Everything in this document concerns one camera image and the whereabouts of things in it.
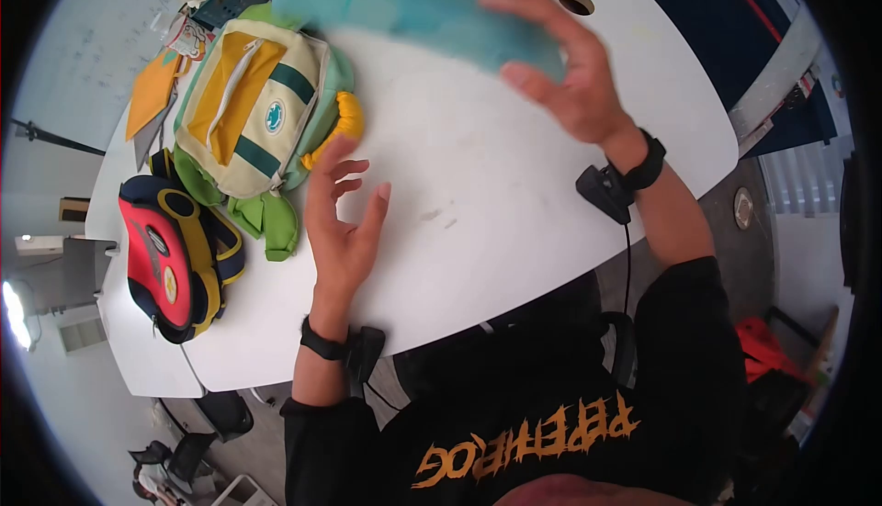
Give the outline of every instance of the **black wristband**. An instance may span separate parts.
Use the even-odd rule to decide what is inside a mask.
[[[634,192],[648,188],[659,175],[664,167],[664,155],[667,153],[659,139],[647,133],[644,129],[640,129],[646,140],[646,146],[649,148],[646,158],[627,174],[622,175],[622,186],[624,189]]]
[[[300,345],[307,346],[315,351],[319,357],[325,360],[344,360],[349,351],[348,344],[341,344],[330,339],[324,339],[316,334],[310,326],[310,316],[303,317],[303,325],[300,327]]]

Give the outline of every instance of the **lamp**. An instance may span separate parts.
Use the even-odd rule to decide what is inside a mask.
[[[12,289],[9,282],[3,283],[3,302],[6,305],[6,315],[9,318],[9,324],[12,333],[18,339],[18,343],[22,347],[31,351],[34,346],[34,340],[31,338],[31,332],[28,325],[25,324],[25,309],[18,299],[18,294]]]

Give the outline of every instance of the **wrist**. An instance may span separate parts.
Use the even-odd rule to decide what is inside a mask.
[[[642,164],[649,154],[643,132],[633,122],[598,143],[598,146],[622,175]]]
[[[351,304],[352,295],[348,292],[316,283],[312,290],[310,327],[324,339],[344,343],[349,328]]]

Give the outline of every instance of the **right hand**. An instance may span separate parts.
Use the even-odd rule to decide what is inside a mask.
[[[523,62],[507,62],[503,80],[527,98],[544,106],[572,137],[606,149],[617,137],[633,136],[613,85],[603,44],[552,0],[479,0],[491,11],[509,12],[545,28],[567,53],[561,84]]]

